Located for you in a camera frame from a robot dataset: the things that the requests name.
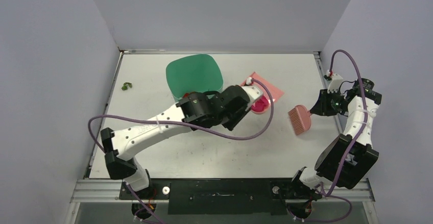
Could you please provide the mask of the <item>pink hand brush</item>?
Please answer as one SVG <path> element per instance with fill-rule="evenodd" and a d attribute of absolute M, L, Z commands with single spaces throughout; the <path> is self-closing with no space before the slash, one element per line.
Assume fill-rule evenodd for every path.
<path fill-rule="evenodd" d="M 295 135 L 308 131 L 311 127 L 311 113 L 304 105 L 296 105 L 288 112 Z"/>

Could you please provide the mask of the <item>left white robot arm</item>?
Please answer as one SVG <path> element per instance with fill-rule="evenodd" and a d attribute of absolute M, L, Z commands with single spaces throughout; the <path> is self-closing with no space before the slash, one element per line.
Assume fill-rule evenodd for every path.
<path fill-rule="evenodd" d="M 223 92 L 194 92 L 137 126 L 117 131 L 102 129 L 100 137 L 110 179 L 128 183 L 138 198 L 149 197 L 153 186 L 148 171 L 135 158 L 138 153 L 193 130 L 222 125 L 231 131 L 262 95 L 253 85 L 229 86 Z"/>

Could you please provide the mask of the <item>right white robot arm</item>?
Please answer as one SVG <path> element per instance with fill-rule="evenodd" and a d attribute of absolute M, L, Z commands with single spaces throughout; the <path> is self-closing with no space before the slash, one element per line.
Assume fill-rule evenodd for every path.
<path fill-rule="evenodd" d="M 378 160 L 371 134 L 382 95 L 373 90 L 374 83 L 368 79 L 352 84 L 345 94 L 338 89 L 322 89 L 311 109 L 297 105 L 288 112 L 296 135 L 310 129 L 312 115 L 347 116 L 343 133 L 324 149 L 315 166 L 301 168 L 290 181 L 288 190 L 293 197 L 301 198 L 321 184 L 352 189 Z"/>

